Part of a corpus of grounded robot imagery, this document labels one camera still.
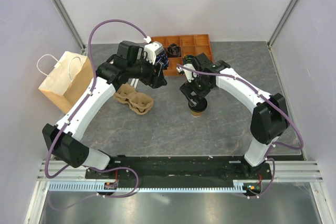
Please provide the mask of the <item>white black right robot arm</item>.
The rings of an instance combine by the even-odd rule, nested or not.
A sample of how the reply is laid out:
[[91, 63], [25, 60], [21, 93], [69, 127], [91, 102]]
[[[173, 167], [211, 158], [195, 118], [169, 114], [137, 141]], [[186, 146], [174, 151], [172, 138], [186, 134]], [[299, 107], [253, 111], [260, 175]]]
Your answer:
[[186, 76], [180, 91], [188, 100], [193, 116], [201, 116], [207, 109], [206, 96], [218, 87], [241, 102], [251, 113], [250, 132], [253, 140], [244, 154], [245, 162], [240, 166], [241, 174], [248, 179], [259, 173], [259, 165], [265, 160], [267, 150], [288, 128], [285, 98], [272, 95], [242, 78], [228, 63], [212, 62], [201, 53], [187, 55], [182, 65], [176, 67]]

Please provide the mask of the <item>black plastic cup lid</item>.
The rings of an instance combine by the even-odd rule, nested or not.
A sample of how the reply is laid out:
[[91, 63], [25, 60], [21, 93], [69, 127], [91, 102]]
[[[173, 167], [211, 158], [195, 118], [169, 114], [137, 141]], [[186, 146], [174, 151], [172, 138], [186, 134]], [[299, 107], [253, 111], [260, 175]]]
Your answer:
[[192, 105], [190, 102], [188, 103], [189, 109], [196, 113], [204, 112], [207, 109], [207, 105], [208, 103], [205, 98], [200, 99], [196, 105]]

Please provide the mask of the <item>brown paper bag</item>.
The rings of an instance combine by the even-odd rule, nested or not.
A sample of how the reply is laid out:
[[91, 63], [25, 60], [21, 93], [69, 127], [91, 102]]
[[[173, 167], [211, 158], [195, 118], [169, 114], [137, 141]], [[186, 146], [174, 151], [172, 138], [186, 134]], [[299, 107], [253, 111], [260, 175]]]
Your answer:
[[38, 89], [66, 114], [89, 87], [93, 78], [91, 62], [89, 57], [69, 51], [65, 51], [60, 59], [51, 54], [45, 54], [41, 59], [47, 56], [56, 64], [51, 72], [40, 72], [45, 79]]

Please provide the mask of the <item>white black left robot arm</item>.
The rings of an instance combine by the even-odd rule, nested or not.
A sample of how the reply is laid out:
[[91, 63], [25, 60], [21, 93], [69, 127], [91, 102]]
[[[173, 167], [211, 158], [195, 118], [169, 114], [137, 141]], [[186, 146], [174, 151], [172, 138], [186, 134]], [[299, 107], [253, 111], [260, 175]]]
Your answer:
[[97, 68], [87, 91], [70, 111], [55, 125], [44, 126], [49, 153], [73, 168], [94, 167], [103, 178], [111, 178], [115, 165], [110, 156], [82, 144], [83, 134], [105, 102], [130, 79], [138, 79], [152, 89], [165, 86], [163, 70], [167, 64], [164, 47], [157, 41], [143, 47], [130, 41], [119, 43], [117, 53]]

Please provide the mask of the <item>pulp cardboard cup carrier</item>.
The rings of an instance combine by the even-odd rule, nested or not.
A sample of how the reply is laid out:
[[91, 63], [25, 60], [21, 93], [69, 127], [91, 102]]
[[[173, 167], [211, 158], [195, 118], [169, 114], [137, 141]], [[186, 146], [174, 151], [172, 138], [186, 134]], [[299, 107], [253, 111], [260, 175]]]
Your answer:
[[127, 97], [129, 108], [138, 115], [148, 113], [153, 105], [154, 100], [151, 96], [145, 93], [131, 93]]

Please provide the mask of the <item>brown paper coffee cup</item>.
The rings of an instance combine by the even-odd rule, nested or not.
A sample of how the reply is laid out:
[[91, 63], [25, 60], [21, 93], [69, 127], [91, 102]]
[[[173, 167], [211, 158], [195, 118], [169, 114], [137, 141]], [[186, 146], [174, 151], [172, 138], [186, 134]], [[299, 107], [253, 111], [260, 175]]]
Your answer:
[[202, 116], [203, 113], [204, 113], [205, 110], [193, 110], [193, 109], [190, 109], [190, 113], [192, 116], [194, 117], [199, 117], [199, 116]]

